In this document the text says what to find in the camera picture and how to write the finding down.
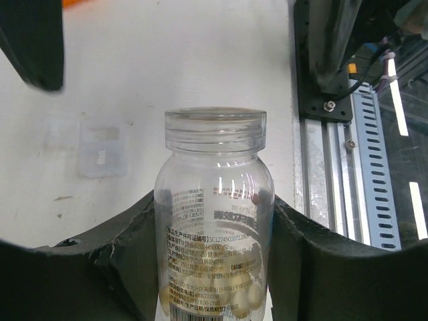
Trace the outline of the orange pill organizer box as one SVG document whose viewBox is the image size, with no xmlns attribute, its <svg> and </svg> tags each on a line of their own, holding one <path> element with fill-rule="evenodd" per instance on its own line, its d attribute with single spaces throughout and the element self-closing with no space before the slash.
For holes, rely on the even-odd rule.
<svg viewBox="0 0 428 321">
<path fill-rule="evenodd" d="M 69 8 L 74 7 L 76 5 L 79 5 L 85 1 L 86 0 L 62 0 L 62 7 L 64 9 L 69 9 Z"/>
</svg>

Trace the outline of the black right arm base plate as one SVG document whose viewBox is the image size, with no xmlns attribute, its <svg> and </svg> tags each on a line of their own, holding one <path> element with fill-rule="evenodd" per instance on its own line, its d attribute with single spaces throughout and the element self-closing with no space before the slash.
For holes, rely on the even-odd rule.
<svg viewBox="0 0 428 321">
<path fill-rule="evenodd" d="M 348 90 L 342 59 L 360 1 L 296 1 L 294 38 L 300 118 L 345 123 L 352 120 L 350 98 L 336 97 Z"/>
</svg>

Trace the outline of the clear glass pill vial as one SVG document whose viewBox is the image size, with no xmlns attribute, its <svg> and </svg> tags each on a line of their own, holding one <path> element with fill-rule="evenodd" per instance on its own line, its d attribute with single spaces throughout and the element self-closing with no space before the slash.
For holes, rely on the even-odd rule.
<svg viewBox="0 0 428 321">
<path fill-rule="evenodd" d="M 262 320 L 274 182 L 259 158 L 267 114 L 190 108 L 165 114 L 171 156 L 154 186 L 162 320 Z"/>
</svg>

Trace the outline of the clear pill organizer box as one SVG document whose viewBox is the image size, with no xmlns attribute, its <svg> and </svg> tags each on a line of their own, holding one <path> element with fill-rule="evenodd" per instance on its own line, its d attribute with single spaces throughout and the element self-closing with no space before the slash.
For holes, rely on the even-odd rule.
<svg viewBox="0 0 428 321">
<path fill-rule="evenodd" d="M 120 177 L 127 172 L 125 123 L 113 118 L 52 116 L 46 124 L 44 145 L 77 157 L 78 172 L 90 179 Z"/>
</svg>

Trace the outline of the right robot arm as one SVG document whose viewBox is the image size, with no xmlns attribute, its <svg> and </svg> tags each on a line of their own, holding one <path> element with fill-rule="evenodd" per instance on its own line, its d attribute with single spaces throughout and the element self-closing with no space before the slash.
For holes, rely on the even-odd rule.
<svg viewBox="0 0 428 321">
<path fill-rule="evenodd" d="M 308 49 L 319 86 L 331 82 L 362 44 L 406 25 L 412 15 L 427 33 L 421 1 L 309 1 Z M 64 85 L 62 1 L 2 1 L 1 50 L 28 85 L 59 92 Z"/>
</svg>

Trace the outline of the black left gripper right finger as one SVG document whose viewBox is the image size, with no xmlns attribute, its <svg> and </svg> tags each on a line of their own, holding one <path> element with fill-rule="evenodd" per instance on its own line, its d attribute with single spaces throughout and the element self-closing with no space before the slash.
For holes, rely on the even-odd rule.
<svg viewBox="0 0 428 321">
<path fill-rule="evenodd" d="M 377 249 L 276 198 L 268 286 L 274 320 L 426 320 L 427 242 Z"/>
</svg>

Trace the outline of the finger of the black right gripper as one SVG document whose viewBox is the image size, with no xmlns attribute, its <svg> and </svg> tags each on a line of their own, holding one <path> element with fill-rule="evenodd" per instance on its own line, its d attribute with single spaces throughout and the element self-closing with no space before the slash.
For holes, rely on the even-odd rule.
<svg viewBox="0 0 428 321">
<path fill-rule="evenodd" d="M 62 1 L 1 0 L 1 50 L 26 84 L 62 90 Z"/>
</svg>

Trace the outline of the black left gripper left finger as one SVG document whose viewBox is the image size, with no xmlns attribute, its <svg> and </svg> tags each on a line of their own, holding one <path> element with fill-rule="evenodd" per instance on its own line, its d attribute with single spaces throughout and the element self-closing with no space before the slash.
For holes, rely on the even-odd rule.
<svg viewBox="0 0 428 321">
<path fill-rule="evenodd" d="M 53 247 L 1 242 L 2 320 L 154 320 L 154 197 Z"/>
</svg>

